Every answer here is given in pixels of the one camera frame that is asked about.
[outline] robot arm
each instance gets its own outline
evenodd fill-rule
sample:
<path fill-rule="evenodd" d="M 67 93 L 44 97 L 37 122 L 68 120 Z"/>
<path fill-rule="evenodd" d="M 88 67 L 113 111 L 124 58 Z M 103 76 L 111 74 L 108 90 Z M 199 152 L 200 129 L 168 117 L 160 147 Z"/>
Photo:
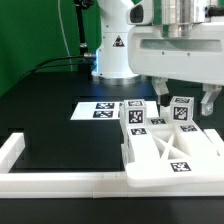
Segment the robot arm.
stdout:
<path fill-rule="evenodd" d="M 224 23 L 211 17 L 223 9 L 215 5 L 211 0 L 143 0 L 127 12 L 127 22 L 136 25 L 128 36 L 131 70 L 154 77 L 159 95 L 168 92 L 167 79 L 203 83 L 203 115 L 212 113 L 224 85 Z"/>

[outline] white block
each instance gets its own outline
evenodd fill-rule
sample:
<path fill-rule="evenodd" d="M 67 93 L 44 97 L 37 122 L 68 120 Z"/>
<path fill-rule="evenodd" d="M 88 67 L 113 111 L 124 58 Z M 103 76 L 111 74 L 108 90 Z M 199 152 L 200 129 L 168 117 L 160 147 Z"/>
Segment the white block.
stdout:
<path fill-rule="evenodd" d="M 204 133 L 216 147 L 220 156 L 224 156 L 224 142 L 215 129 L 205 129 Z"/>
<path fill-rule="evenodd" d="M 172 121 L 191 121 L 194 113 L 194 98 L 174 96 L 170 102 Z"/>
<path fill-rule="evenodd" d="M 153 136 L 168 141 L 173 133 L 173 122 L 167 117 L 148 118 L 148 129 Z"/>
<path fill-rule="evenodd" d="M 145 100 L 125 100 L 124 107 L 127 126 L 142 126 L 147 124 L 147 106 Z"/>
<path fill-rule="evenodd" d="M 23 133 L 13 133 L 0 149 L 0 173 L 8 173 L 25 148 Z"/>
<path fill-rule="evenodd" d="M 159 150 L 145 126 L 129 127 L 129 150 L 133 152 L 135 162 L 148 163 L 159 160 Z"/>
<path fill-rule="evenodd" d="M 201 129 L 191 122 L 174 122 L 175 146 L 193 158 L 217 157 L 217 150 Z"/>

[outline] black tabletop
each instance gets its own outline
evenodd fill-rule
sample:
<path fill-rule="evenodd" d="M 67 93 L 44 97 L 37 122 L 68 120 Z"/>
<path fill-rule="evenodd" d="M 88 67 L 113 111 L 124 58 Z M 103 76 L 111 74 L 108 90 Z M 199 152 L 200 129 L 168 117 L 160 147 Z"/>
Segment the black tabletop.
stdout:
<path fill-rule="evenodd" d="M 171 82 L 174 95 L 202 96 L 198 84 Z M 71 121 L 78 102 L 156 100 L 150 81 L 108 86 L 78 73 L 37 73 L 0 98 L 0 142 L 25 134 L 26 148 L 10 172 L 123 171 L 118 120 Z M 201 127 L 222 132 L 221 97 Z M 1 223 L 223 223 L 223 197 L 1 199 Z"/>

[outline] green wall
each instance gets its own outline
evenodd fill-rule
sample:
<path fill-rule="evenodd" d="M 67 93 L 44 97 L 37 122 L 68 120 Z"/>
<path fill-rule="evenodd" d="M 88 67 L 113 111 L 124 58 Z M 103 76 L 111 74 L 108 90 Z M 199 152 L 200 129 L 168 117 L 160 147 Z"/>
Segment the green wall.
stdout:
<path fill-rule="evenodd" d="M 99 8 L 97 0 L 95 2 L 92 8 L 83 11 L 90 51 L 101 41 Z M 0 96 L 38 63 L 66 55 L 57 6 L 58 0 L 1 0 Z M 69 49 L 76 55 L 79 40 L 73 0 L 61 0 L 61 8 Z"/>

